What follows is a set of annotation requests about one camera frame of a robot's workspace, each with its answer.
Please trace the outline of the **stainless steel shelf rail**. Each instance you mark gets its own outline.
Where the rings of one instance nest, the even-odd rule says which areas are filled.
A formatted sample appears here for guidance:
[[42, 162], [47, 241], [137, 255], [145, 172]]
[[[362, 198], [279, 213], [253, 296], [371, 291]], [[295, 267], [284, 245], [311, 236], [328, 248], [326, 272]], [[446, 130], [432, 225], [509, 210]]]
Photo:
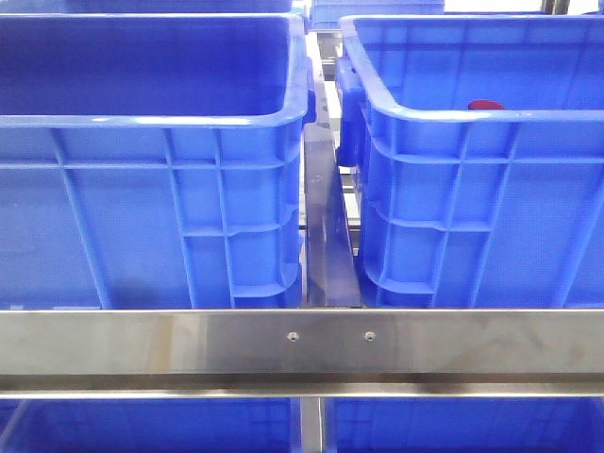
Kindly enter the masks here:
[[601, 310], [1, 315], [4, 398], [602, 393]]

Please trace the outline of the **steel shelf divider bracket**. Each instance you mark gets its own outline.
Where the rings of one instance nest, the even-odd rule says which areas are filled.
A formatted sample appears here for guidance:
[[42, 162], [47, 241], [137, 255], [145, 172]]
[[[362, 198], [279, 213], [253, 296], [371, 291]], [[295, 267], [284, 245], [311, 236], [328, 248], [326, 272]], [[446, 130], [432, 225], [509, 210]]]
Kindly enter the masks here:
[[305, 126], [304, 198], [309, 305], [360, 309], [343, 186], [328, 124]]

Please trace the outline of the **lower left blue crate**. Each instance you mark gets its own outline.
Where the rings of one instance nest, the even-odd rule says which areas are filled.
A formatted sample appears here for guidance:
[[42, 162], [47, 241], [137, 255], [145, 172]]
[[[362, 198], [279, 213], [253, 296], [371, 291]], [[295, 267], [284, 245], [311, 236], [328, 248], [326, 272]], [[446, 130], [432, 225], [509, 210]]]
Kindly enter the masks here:
[[268, 399], [24, 402], [4, 452], [298, 452], [299, 405]]

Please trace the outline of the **blue front right target crate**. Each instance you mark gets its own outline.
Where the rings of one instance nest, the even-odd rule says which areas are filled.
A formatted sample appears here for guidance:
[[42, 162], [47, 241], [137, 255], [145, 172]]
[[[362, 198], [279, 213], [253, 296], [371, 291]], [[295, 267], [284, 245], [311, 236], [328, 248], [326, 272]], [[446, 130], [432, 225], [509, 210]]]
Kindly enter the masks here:
[[[340, 21], [340, 161], [376, 308], [603, 305], [603, 19]], [[502, 110], [470, 110], [476, 99]]]

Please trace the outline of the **blue front left crate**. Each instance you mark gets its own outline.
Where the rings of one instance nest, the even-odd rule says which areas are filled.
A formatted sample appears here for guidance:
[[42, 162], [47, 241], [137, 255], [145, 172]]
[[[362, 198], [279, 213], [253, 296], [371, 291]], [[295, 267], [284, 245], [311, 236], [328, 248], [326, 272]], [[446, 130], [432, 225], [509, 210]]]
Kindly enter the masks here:
[[1, 17], [5, 310], [294, 308], [293, 14]]

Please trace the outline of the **lower right blue crate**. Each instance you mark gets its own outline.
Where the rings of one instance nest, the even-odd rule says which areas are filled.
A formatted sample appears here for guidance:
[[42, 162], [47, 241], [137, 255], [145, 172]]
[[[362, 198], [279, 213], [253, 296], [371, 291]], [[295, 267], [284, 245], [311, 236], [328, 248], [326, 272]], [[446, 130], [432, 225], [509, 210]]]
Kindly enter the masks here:
[[599, 398], [332, 398], [329, 452], [600, 452]]

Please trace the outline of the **red button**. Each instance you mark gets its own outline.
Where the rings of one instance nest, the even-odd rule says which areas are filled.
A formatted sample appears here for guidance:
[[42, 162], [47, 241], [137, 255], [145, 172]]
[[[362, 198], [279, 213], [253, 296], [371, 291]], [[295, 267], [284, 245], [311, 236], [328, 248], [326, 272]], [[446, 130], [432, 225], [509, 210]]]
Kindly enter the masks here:
[[467, 107], [470, 110], [502, 110], [505, 108], [501, 103], [490, 99], [473, 100]]

